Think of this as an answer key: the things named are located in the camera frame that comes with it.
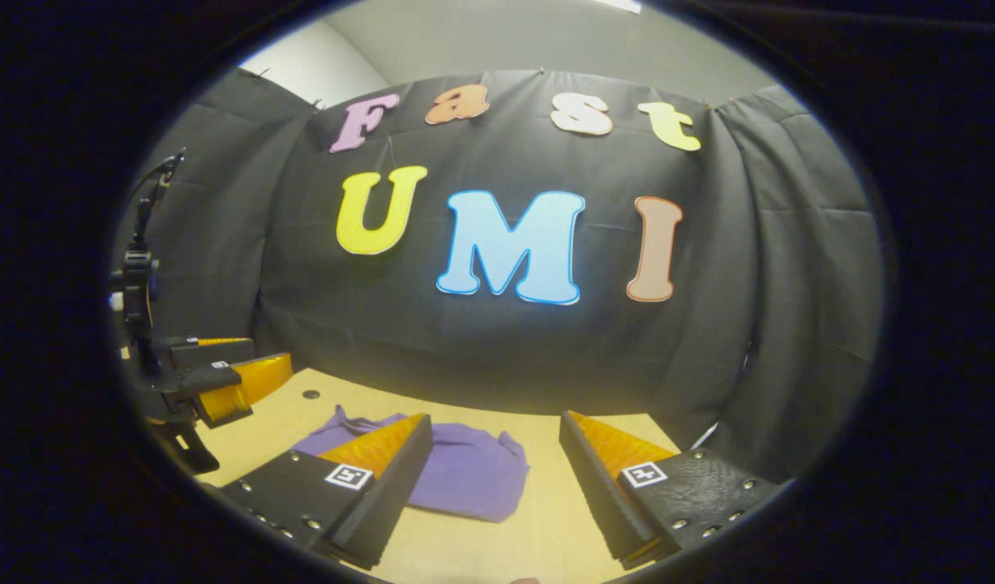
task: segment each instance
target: black backdrop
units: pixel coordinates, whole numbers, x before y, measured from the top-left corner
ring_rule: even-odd
[[[897,233],[901,302],[879,391],[778,529],[717,547],[684,572],[995,578],[995,24],[983,24],[995,4],[848,3],[857,14],[808,10],[837,2],[759,4],[707,6],[773,47],[750,49],[789,55],[799,69],[780,73],[817,97],[870,162]],[[271,556],[280,548],[192,505],[197,491],[142,450],[119,415],[118,378],[103,367],[112,348],[93,282],[105,271],[96,250],[114,217],[109,202],[144,159],[138,149],[157,119],[220,58],[237,58],[252,23],[278,30],[306,7],[9,6],[0,14],[0,579],[303,581],[302,566]]]
[[[486,86],[485,114],[427,125],[435,96],[469,83]],[[551,98],[568,90],[601,97],[612,133],[557,129]],[[329,152],[346,105],[391,92],[400,104],[364,144]],[[689,115],[701,148],[660,141],[637,109],[650,102]],[[485,71],[315,112],[237,70],[144,166],[181,147],[187,159],[148,228],[162,262],[161,335],[252,336],[261,354],[292,352],[297,369],[432,402],[648,411],[685,447],[717,422],[710,446],[773,480],[799,474],[864,391],[886,296],[874,193],[778,86],[713,108],[597,76]],[[339,247],[342,181],[410,165],[429,174],[400,242],[379,255]],[[478,189],[494,193],[509,225],[538,193],[583,196],[572,249],[579,302],[435,288],[452,240],[446,200]],[[387,180],[372,189],[368,228],[385,219],[389,190]],[[624,289],[641,251],[638,196],[684,215],[665,302],[635,302]]]

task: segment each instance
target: letter m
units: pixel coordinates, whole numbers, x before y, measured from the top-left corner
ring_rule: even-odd
[[[528,255],[526,277],[515,287],[516,295],[531,303],[572,304],[580,298],[573,284],[573,225],[583,211],[583,197],[572,192],[542,192],[508,228],[497,200],[485,190],[451,195],[455,212],[450,263],[435,285],[450,294],[474,294],[479,278],[472,273],[479,255],[490,292],[501,294],[511,284],[519,263]]]

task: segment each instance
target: purple cloth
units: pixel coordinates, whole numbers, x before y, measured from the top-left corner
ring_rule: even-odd
[[[292,448],[318,456],[403,418],[407,415],[379,421],[346,418],[342,406],[335,404],[331,420]],[[526,451],[507,432],[494,439],[464,424],[433,424],[433,450],[410,504],[501,522],[519,506],[527,470]]]

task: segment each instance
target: black fabric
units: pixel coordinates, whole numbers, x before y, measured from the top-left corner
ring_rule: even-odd
[[[485,114],[427,125],[435,96],[474,82],[487,86]],[[257,341],[270,337],[302,365],[435,402],[535,414],[629,413],[656,402],[675,440],[708,427],[742,362],[757,276],[752,197],[717,116],[645,86],[554,71],[431,79],[354,101],[393,90],[400,104],[355,151],[328,151],[345,104],[316,115],[299,137],[271,218]],[[605,100],[615,130],[591,137],[556,128],[551,99],[568,90]],[[637,105],[660,101],[693,118],[701,151],[658,140]],[[389,171],[408,165],[429,176],[403,239],[381,255],[344,251],[335,238],[342,181],[364,171],[383,177],[364,219],[371,228],[387,210]],[[435,287],[455,219],[446,200],[470,189],[492,191],[509,225],[543,191],[585,197],[573,247],[578,303]],[[685,217],[665,303],[624,291],[641,251],[634,200],[644,195],[672,200]]]
[[[235,70],[179,115],[150,152],[138,177],[187,149],[148,223],[148,243],[160,261],[156,335],[250,336],[274,188],[311,114],[289,90]],[[130,206],[116,256],[133,217]]]
[[[427,125],[435,97],[477,82],[485,114]],[[346,105],[390,92],[400,104],[361,147],[329,152]],[[556,128],[559,92],[601,97],[615,129]],[[691,116],[700,151],[658,140],[637,105],[659,101]],[[648,411],[682,446],[717,422],[708,446],[775,481],[820,451],[868,374],[882,311],[875,218],[830,134],[781,88],[711,109],[615,79],[487,71],[315,114],[235,71],[179,119],[148,167],[181,145],[188,161],[148,229],[162,261],[161,333],[252,336],[260,354],[292,352],[297,370],[434,402]],[[388,174],[408,165],[429,174],[400,242],[379,255],[339,247],[342,182],[381,174],[364,215],[372,229],[388,209]],[[511,226],[543,191],[585,197],[578,303],[527,303],[513,286],[495,296],[485,282],[468,296],[435,287],[455,219],[446,200],[469,189],[493,192]],[[638,196],[684,214],[663,303],[626,295],[641,251]]]
[[[717,111],[757,206],[761,303],[745,371],[707,446],[779,482],[813,461],[863,395],[886,296],[881,238],[867,189],[785,89]]]

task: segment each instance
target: table surface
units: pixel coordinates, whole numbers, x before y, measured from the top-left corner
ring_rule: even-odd
[[[305,398],[302,394],[308,389],[320,392],[319,398]],[[381,563],[368,572],[371,576],[408,584],[509,584],[520,578],[535,578],[541,584],[586,584],[628,572],[612,559],[591,517],[559,444],[557,415],[448,406],[307,369],[256,403],[248,418],[212,430],[198,423],[198,435],[220,462],[219,470],[200,474],[198,480],[222,487],[259,468],[323,426],[334,414],[335,404],[341,404],[351,418],[379,420],[423,411],[434,424],[460,422],[491,436],[508,432],[522,444],[530,464],[519,507],[503,522],[404,507]],[[648,414],[595,418],[679,453]]]

